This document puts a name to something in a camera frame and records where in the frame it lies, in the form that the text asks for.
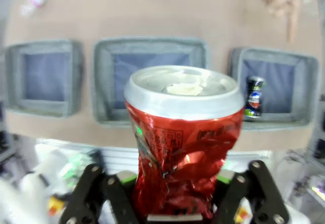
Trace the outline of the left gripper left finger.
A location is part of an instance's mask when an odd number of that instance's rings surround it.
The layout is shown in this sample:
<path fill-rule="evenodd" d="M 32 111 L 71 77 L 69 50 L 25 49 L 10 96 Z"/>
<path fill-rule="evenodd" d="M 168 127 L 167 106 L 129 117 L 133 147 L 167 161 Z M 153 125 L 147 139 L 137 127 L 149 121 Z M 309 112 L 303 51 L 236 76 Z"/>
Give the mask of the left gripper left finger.
<path fill-rule="evenodd" d="M 131 202 L 136 178 L 131 171 L 108 175 L 99 165 L 88 165 L 58 222 L 140 223 Z"/>

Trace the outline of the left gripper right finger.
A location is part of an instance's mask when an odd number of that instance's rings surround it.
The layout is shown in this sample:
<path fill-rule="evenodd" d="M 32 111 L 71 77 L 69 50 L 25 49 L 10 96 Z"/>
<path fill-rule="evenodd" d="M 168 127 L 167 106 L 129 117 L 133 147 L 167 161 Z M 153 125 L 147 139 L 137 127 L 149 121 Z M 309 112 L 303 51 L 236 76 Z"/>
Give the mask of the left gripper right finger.
<path fill-rule="evenodd" d="M 212 198 L 217 209 L 212 223 L 235 223 L 243 198 L 248 200 L 252 211 L 251 223 L 289 223 L 289 212 L 263 161 L 251 161 L 245 172 L 230 172 L 230 176 L 226 183 L 218 175 Z"/>

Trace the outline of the person's left hand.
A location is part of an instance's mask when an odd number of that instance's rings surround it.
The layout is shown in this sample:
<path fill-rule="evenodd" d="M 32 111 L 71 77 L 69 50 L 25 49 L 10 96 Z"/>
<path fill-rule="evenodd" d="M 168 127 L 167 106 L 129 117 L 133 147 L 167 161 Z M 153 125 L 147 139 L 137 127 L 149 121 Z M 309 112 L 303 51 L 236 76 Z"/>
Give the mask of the person's left hand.
<path fill-rule="evenodd" d="M 263 0 L 263 2 L 272 16 L 286 16 L 286 39 L 289 43 L 293 43 L 298 29 L 301 0 Z"/>

